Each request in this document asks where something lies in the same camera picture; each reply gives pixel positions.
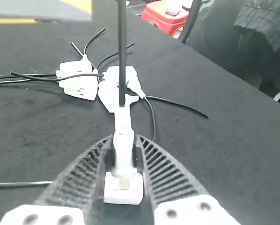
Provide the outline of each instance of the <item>black tablecloth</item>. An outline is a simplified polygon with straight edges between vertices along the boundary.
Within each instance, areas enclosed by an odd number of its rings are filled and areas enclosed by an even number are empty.
[[[82,48],[106,27],[88,49],[97,64],[117,49],[117,9],[112,1],[96,0],[94,13],[91,24],[0,26],[0,74],[54,72],[59,63],[79,60],[70,41]],[[210,116],[205,120],[153,102],[156,142],[240,223],[280,225],[280,105],[137,16],[128,15],[128,26],[128,41],[136,43],[128,64],[135,66],[143,90]],[[135,132],[150,137],[143,102],[131,112]],[[54,179],[86,148],[112,134],[113,122],[98,99],[67,96],[52,83],[1,86],[0,182]],[[42,191],[0,189],[0,219]]]

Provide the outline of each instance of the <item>red object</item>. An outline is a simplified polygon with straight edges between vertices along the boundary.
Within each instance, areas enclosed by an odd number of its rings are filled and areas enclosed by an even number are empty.
[[[167,7],[168,4],[165,1],[148,3],[141,17],[173,36],[178,29],[185,25],[189,12],[182,8],[176,16],[173,16],[166,13]]]

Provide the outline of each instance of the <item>white power plug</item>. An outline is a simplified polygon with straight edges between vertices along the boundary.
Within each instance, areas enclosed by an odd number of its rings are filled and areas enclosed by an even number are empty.
[[[119,106],[119,88],[112,82],[101,81],[98,84],[98,96],[110,113]]]
[[[129,179],[105,176],[103,201],[111,204],[139,205],[143,199],[143,177],[140,173]]]
[[[60,70],[56,71],[56,76],[63,78],[91,73],[97,74],[98,71],[97,69],[92,70],[92,65],[87,55],[83,55],[80,61],[61,63]],[[59,87],[63,88],[64,93],[67,95],[93,101],[97,95],[98,81],[95,76],[81,76],[60,81]]]
[[[109,67],[106,72],[103,72],[103,78],[108,83],[113,83],[114,85],[118,86],[119,66]],[[146,96],[146,94],[141,88],[137,72],[133,66],[125,67],[125,84],[127,88],[135,92],[141,99],[143,99]]]

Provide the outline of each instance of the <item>black power cord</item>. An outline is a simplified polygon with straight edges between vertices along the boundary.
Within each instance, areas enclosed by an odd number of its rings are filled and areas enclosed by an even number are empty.
[[[106,30],[106,28],[102,28],[97,34],[95,34],[93,36],[93,38],[91,38],[86,44],[85,44],[85,47],[84,47],[84,54],[86,54],[86,51],[87,51],[87,48],[88,46],[95,40],[97,39],[104,31]]]
[[[143,100],[145,101],[145,103],[148,105],[150,114],[151,114],[151,120],[153,123],[153,138],[151,139],[153,142],[155,141],[156,138],[156,133],[157,133],[157,129],[156,129],[156,124],[155,124],[155,113],[154,113],[154,109],[153,106],[150,104],[149,100],[147,99],[147,97],[144,97]]]
[[[25,74],[35,77],[48,77],[48,76],[56,76],[56,74]],[[8,78],[14,78],[12,75],[0,75],[0,79],[8,79]]]
[[[197,115],[199,115],[199,116],[201,116],[205,119],[209,119],[209,117],[207,115],[205,115],[204,113],[200,112],[199,110],[194,109],[194,108],[192,108],[188,105],[181,104],[181,103],[178,103],[178,102],[175,102],[175,101],[171,101],[171,100],[168,100],[168,99],[165,99],[165,98],[162,98],[162,97],[146,96],[146,98],[151,99],[151,100],[155,100],[155,101],[159,101],[159,102],[165,102],[165,103],[175,105],[175,106],[179,106],[179,107],[191,110],[192,112],[196,113]]]
[[[130,44],[126,47],[126,49],[129,49],[129,48],[132,47],[134,44],[135,44],[135,42],[130,43]],[[107,61],[108,59],[110,59],[110,58],[112,58],[113,56],[116,56],[116,55],[118,55],[118,54],[119,54],[119,52],[115,52],[115,53],[113,53],[113,54],[107,56],[106,58],[104,58],[104,59],[103,59],[102,61],[100,61],[99,64],[97,65],[97,69],[98,69],[105,61]]]
[[[0,84],[9,84],[9,83],[25,83],[33,81],[31,79],[24,79],[24,80],[11,80],[11,81],[0,81]]]
[[[11,71],[10,74],[14,75],[14,76],[17,76],[17,77],[23,77],[23,78],[31,79],[31,80],[34,80],[34,81],[44,81],[44,82],[63,81],[63,80],[67,80],[67,79],[70,79],[70,78],[81,77],[81,76],[98,76],[98,77],[103,76],[103,74],[78,74],[78,75],[62,77],[62,78],[41,78],[41,77],[24,75],[24,74],[20,74],[20,73],[13,72],[13,71]]]
[[[52,183],[52,181],[2,182],[2,183],[0,183],[0,188],[38,187],[38,186],[47,186],[51,183]]]
[[[95,40],[97,39],[104,31],[106,30],[106,28],[102,28],[99,32],[97,32],[97,34],[95,34],[93,36],[93,38],[91,38],[84,46],[84,54],[86,54],[87,48],[88,46]],[[80,49],[75,45],[75,43],[72,41],[70,42],[71,46],[76,50],[76,52],[83,58],[83,53],[80,51]]]

